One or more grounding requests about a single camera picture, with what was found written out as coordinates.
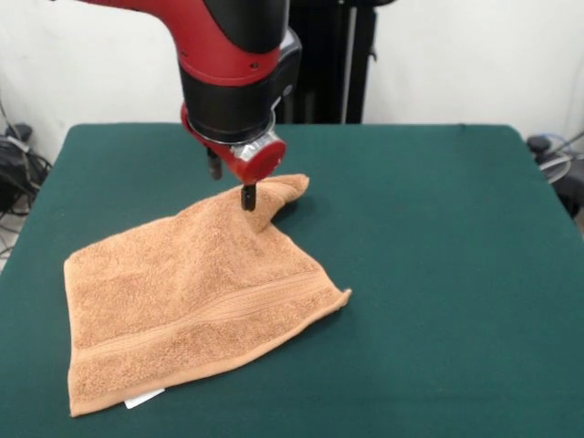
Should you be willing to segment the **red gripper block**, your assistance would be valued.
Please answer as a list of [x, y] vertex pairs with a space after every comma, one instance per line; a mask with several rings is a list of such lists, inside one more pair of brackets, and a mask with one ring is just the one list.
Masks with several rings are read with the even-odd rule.
[[197, 132], [188, 119], [186, 104], [181, 106], [184, 128], [206, 149], [208, 169], [214, 180], [221, 180], [223, 165], [243, 184], [242, 209], [253, 212], [256, 208], [256, 183], [265, 179], [282, 162], [286, 143], [275, 131], [276, 114], [272, 110], [264, 131], [252, 140], [221, 142], [211, 140]]

